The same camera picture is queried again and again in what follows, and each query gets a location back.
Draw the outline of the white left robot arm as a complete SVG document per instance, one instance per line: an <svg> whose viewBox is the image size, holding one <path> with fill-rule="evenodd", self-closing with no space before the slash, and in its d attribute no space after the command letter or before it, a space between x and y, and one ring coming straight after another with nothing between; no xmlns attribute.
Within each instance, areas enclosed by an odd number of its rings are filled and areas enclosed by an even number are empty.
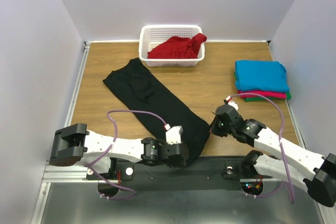
<svg viewBox="0 0 336 224"><path fill-rule="evenodd" d="M182 166L189 158L189 150L181 138L183 129L169 125L165 128L166 140L153 137L130 140L98 134L88 130L83 123L74 124L55 132L49 165L78 165L106 179L116 175L117 166L111 162L113 158L146 166Z"/></svg>

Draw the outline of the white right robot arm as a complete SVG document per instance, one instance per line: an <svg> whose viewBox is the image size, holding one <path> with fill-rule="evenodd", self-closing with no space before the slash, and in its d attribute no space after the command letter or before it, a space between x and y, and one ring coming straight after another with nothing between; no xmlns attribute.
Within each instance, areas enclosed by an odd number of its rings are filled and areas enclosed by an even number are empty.
<svg viewBox="0 0 336 224"><path fill-rule="evenodd" d="M231 103L218 107L211 133L232 136L254 148L242 162L244 175L262 175L296 186L326 207L335 205L335 155L302 148L254 119L245 120Z"/></svg>

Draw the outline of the black t shirt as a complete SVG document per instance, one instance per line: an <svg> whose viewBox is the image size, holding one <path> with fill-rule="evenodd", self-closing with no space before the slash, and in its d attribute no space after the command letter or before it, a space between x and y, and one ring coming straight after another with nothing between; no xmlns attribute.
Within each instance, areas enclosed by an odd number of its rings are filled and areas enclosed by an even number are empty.
<svg viewBox="0 0 336 224"><path fill-rule="evenodd" d="M197 160L210 134L209 124L192 112L142 64L131 59L104 80L106 87L129 110L148 111L171 126L182 126L182 142L189 150L186 166Z"/></svg>

